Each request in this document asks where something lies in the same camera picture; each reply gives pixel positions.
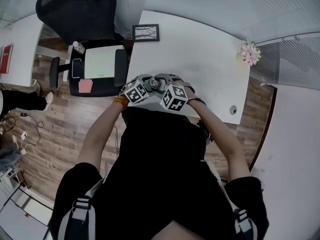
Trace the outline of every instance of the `person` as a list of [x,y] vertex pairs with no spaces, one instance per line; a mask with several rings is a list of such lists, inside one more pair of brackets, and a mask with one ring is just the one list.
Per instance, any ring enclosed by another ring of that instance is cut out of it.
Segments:
[[3,117],[16,108],[46,111],[54,100],[54,93],[50,91],[45,97],[40,97],[41,86],[38,82],[35,83],[34,89],[31,93],[0,90],[0,116]]
[[[224,188],[229,198],[247,211],[258,239],[263,239],[269,222],[261,182],[250,176],[236,136],[184,88],[188,104],[226,158],[229,182]],[[115,98],[87,132],[76,165],[65,173],[56,193],[48,224],[52,238],[58,239],[62,219],[74,202],[102,179],[102,152],[122,113],[126,129],[119,157],[90,201],[95,239],[235,239],[233,210],[203,162],[204,131],[185,116],[127,107],[128,102],[124,96]]]

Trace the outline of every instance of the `desk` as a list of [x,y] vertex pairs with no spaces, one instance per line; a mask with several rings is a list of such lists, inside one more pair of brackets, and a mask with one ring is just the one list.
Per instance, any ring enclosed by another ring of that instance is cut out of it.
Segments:
[[6,28],[0,28],[0,47],[13,44],[9,73],[0,74],[0,83],[31,86],[36,53],[68,59],[66,53],[38,46],[43,25],[37,15],[33,14]]
[[[223,122],[240,123],[250,66],[236,58],[239,39],[199,22],[147,10],[139,24],[159,24],[160,42],[134,44],[127,82],[140,74],[178,75]],[[231,106],[237,107],[234,115]],[[153,110],[164,111],[161,106]],[[189,105],[179,114],[199,117]]]

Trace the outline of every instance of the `picture frame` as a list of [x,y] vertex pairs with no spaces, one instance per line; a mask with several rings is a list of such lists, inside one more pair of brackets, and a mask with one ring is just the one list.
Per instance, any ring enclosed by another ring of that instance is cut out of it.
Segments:
[[159,24],[133,25],[132,40],[134,43],[159,42]]

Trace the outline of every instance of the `office chair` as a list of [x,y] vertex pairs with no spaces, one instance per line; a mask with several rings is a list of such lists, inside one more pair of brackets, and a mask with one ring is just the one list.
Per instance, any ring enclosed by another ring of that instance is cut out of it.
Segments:
[[[52,28],[61,39],[72,45],[82,43],[86,49],[123,45],[123,37],[115,33],[114,21],[117,0],[37,0],[35,11],[38,18]],[[128,75],[128,58],[125,50],[115,53],[114,77],[95,78],[90,93],[79,93],[80,78],[72,78],[73,59],[81,59],[84,54],[71,53],[71,64],[59,65],[56,57],[50,67],[50,87],[58,87],[58,74],[69,70],[69,87],[73,96],[107,97],[119,94]]]

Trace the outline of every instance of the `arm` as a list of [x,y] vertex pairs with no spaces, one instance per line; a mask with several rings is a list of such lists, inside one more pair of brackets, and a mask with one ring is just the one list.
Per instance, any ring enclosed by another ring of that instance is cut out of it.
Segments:
[[[188,98],[195,97],[190,88],[185,87]],[[188,104],[201,117],[218,148],[226,158],[229,180],[250,175],[245,154],[237,137],[232,131],[202,102],[190,100]]]
[[77,164],[89,163],[100,171],[102,152],[123,108],[120,102],[113,102],[93,123],[84,138]]

